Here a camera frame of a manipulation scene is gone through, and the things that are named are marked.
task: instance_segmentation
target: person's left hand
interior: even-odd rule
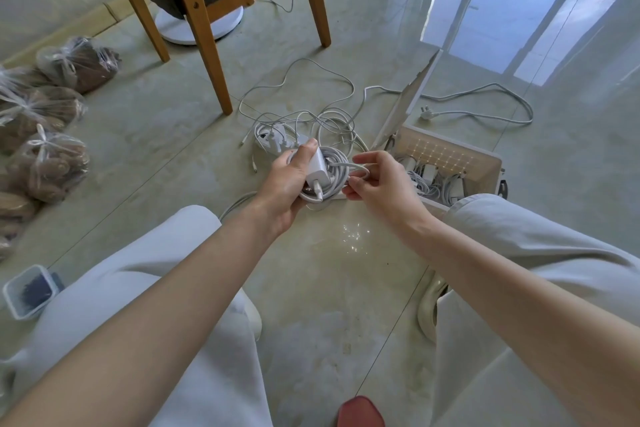
[[[296,214],[307,204],[299,197],[305,186],[309,161],[316,153],[318,142],[309,139],[298,151],[288,151],[279,156],[271,164],[267,180],[256,194],[253,203],[263,206],[273,220],[274,231],[280,235],[289,229]],[[289,156],[296,152],[287,164]]]

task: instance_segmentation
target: plastic bag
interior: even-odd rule
[[[8,176],[0,176],[0,262],[12,253],[37,210],[36,201],[12,188]]]
[[[111,80],[118,72],[120,55],[91,37],[73,37],[61,48],[38,51],[38,68],[54,84],[84,94]]]
[[[37,133],[11,157],[7,165],[10,183],[45,203],[59,203],[89,172],[86,145],[65,133]]]
[[[62,131],[82,118],[85,110],[84,98],[70,88],[43,86],[24,96],[6,94],[0,97],[0,151],[16,151],[36,133],[37,124]]]
[[[44,73],[36,67],[5,68],[0,65],[0,98],[4,95],[24,94],[34,87],[51,85]]]

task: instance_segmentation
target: red shoe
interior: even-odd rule
[[[336,427],[385,427],[385,421],[373,402],[359,395],[342,404]]]

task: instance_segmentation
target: marble floor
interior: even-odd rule
[[[289,0],[277,0],[288,6]],[[530,126],[443,115],[431,131],[502,156],[509,199],[640,254],[640,0],[325,0],[331,47],[319,47],[307,0],[287,14],[265,0],[247,8],[218,43],[229,91],[279,83],[311,57],[347,75],[355,110],[367,85],[403,88],[439,48],[426,91],[442,95],[499,82],[535,110]],[[42,212],[0,267],[0,282],[44,264],[71,283],[181,207],[220,214],[256,189],[268,159],[239,143],[251,126],[222,117],[197,50],[171,46],[160,63],[135,17],[99,36],[123,59],[116,78],[88,95],[72,131],[92,172]],[[252,92],[265,111],[318,110],[348,92],[311,63],[280,90]],[[356,120],[372,142],[394,103],[373,94]],[[504,94],[475,94],[437,109],[524,117]],[[417,303],[428,264],[405,250],[361,204],[304,212],[266,253],[245,286],[262,313],[259,342],[274,424],[329,425],[342,402],[370,397],[389,426],[428,423],[435,347],[420,333]],[[0,355],[14,353],[29,323],[0,310]]]

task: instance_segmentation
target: baseboard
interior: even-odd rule
[[[2,64],[5,67],[33,64],[39,49],[45,46],[60,46],[69,37],[75,35],[98,35],[132,14],[133,7],[128,0],[111,0],[103,3],[87,12],[84,16],[77,18],[75,21],[5,59]]]

